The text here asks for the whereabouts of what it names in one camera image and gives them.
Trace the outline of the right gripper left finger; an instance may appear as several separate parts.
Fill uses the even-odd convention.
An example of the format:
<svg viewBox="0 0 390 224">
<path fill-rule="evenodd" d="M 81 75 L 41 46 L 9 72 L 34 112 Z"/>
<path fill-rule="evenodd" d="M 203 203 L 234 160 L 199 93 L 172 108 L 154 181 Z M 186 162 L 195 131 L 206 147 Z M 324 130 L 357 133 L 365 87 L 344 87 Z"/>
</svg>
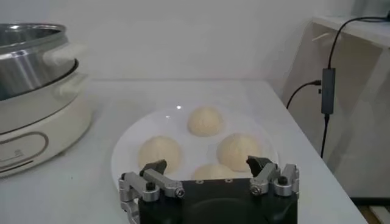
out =
<svg viewBox="0 0 390 224">
<path fill-rule="evenodd" d="M 146 203 L 160 199 L 160 194 L 169 198 L 182 199 L 185 190 L 181 181 L 171 180 L 164 176 L 167 162 L 164 159 L 148 163 L 139 172 L 123 173 L 118 179 L 121 208 L 126 213 L 137 213 L 141 199 Z"/>
</svg>

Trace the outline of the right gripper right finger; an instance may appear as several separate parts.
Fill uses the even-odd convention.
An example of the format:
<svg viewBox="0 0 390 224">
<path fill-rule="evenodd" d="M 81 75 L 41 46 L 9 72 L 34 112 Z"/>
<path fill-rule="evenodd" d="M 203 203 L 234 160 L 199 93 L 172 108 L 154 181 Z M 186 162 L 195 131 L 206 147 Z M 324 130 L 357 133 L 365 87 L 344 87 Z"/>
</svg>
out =
<svg viewBox="0 0 390 224">
<path fill-rule="evenodd" d="M 279 197 L 295 195 L 299 198 L 300 172 L 296 165 L 286 164 L 280 170 L 270 159 L 256 156 L 248 156 L 246 163 L 253 175 L 249 180 L 252 195 L 259 196 L 272 191 Z"/>
</svg>

